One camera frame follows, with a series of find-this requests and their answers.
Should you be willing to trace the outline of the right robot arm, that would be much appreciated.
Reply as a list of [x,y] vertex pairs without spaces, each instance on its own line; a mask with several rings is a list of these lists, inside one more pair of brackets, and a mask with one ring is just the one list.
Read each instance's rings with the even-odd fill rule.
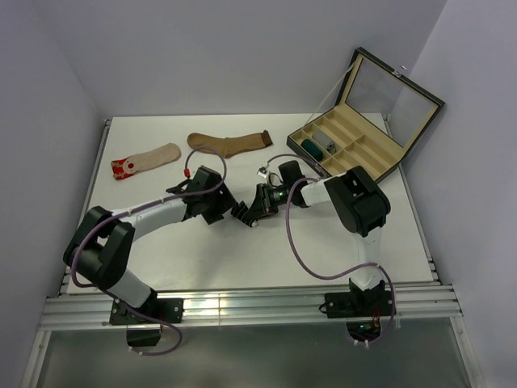
[[[337,280],[348,276],[351,309],[360,315],[369,314],[377,305],[377,295],[391,287],[388,273],[375,260],[380,254],[380,237],[391,211],[388,197],[361,166],[325,179],[308,178],[302,174],[298,161],[279,166],[280,185],[259,183],[251,206],[241,202],[231,214],[244,225],[253,227],[264,218],[275,216],[285,207],[288,243],[298,264],[319,280]],[[355,238],[356,263],[336,275],[324,276],[309,268],[300,257],[292,237],[290,209],[302,209],[329,203],[338,219]]]

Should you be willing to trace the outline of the green christmas bear sock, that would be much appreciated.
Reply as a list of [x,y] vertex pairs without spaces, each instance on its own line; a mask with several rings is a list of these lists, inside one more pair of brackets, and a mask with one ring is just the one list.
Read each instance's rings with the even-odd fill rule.
[[302,142],[301,142],[301,147],[312,157],[314,158],[317,162],[320,162],[323,160],[324,158],[324,154],[323,152],[318,148],[318,146],[313,143],[311,140],[309,139],[304,139]]

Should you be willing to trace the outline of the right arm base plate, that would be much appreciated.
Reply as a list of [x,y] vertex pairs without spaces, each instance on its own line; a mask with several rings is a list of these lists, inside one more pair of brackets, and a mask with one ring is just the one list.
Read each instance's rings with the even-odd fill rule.
[[353,292],[326,293],[318,307],[327,318],[389,317],[393,312],[393,299],[389,292],[378,297],[365,297]]

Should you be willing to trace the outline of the brown long sock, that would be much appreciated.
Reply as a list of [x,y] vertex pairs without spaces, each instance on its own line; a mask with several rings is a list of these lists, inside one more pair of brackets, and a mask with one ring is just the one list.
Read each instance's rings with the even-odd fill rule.
[[218,154],[223,158],[262,150],[273,145],[267,130],[240,137],[212,137],[202,133],[191,133],[187,136],[187,144],[205,154]]

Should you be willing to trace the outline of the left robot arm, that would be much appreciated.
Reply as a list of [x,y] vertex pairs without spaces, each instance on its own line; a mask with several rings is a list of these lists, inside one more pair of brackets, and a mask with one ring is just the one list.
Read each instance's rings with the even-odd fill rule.
[[175,192],[159,200],[120,211],[90,209],[64,252],[64,262],[106,294],[125,302],[139,323],[154,319],[157,293],[128,269],[132,244],[173,223],[201,216],[211,225],[237,204],[216,171],[201,166]]

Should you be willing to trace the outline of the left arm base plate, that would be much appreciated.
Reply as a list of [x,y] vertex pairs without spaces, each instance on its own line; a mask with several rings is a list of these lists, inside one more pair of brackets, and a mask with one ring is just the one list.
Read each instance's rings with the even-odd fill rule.
[[143,308],[136,308],[116,300],[111,307],[109,323],[112,326],[154,323],[181,323],[183,318],[182,298],[159,298]]

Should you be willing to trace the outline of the grey striped sock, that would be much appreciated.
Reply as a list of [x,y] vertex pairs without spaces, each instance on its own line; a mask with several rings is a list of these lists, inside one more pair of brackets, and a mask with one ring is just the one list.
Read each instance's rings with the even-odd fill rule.
[[312,138],[329,154],[336,153],[336,145],[334,140],[320,129],[314,131]]

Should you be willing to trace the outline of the black white striped sock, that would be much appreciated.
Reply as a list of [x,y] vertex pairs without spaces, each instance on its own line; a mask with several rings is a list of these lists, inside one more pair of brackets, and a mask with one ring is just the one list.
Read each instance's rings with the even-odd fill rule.
[[250,228],[256,227],[257,225],[257,217],[244,201],[235,204],[232,207],[230,214],[232,217]]

